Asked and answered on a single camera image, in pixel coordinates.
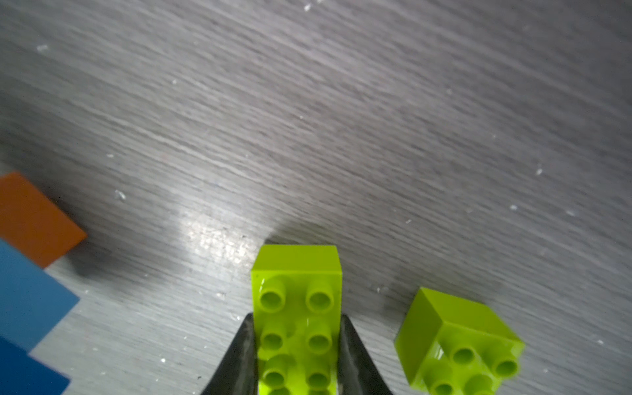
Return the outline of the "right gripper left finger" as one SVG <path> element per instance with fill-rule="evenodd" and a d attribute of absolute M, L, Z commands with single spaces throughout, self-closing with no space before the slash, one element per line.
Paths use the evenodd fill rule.
<path fill-rule="evenodd" d="M 253 313 L 248 313 L 202 395 L 258 393 L 255 337 Z"/>

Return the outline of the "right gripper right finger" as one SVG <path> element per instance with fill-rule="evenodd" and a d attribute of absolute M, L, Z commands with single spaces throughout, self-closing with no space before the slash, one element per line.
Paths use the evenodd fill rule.
<path fill-rule="evenodd" d="M 342 395 L 393 395 L 346 314 L 341 316 L 337 386 Z"/>

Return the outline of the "small green square lego brick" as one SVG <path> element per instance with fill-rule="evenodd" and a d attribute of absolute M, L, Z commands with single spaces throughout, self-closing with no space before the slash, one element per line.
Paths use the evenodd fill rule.
<path fill-rule="evenodd" d="M 487 305 L 420 288 L 394 341 L 409 385 L 428 394 L 495 394 L 525 343 Z"/>

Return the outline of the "green L-shaped lego brick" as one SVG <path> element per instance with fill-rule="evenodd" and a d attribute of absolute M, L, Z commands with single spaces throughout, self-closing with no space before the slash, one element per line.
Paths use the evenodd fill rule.
<path fill-rule="evenodd" d="M 337 393 L 342 316 L 337 248 L 264 245 L 251 284 L 259 393 Z"/>

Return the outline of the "light blue lego brick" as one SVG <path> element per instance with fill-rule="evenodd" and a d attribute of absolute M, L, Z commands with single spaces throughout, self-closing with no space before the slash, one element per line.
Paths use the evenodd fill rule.
<path fill-rule="evenodd" d="M 80 298 L 1 242 L 1 337 L 31 352 Z"/>

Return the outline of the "orange lego brick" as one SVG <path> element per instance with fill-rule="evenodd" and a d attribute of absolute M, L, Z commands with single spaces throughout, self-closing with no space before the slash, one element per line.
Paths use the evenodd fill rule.
<path fill-rule="evenodd" d="M 1 239 L 42 269 L 82 243 L 87 233 L 23 175 L 1 177 Z"/>

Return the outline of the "dark blue lego brick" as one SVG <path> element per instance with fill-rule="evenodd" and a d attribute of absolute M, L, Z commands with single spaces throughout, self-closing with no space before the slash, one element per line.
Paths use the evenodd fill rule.
<path fill-rule="evenodd" d="M 63 394 L 70 378 L 1 338 L 1 394 Z"/>

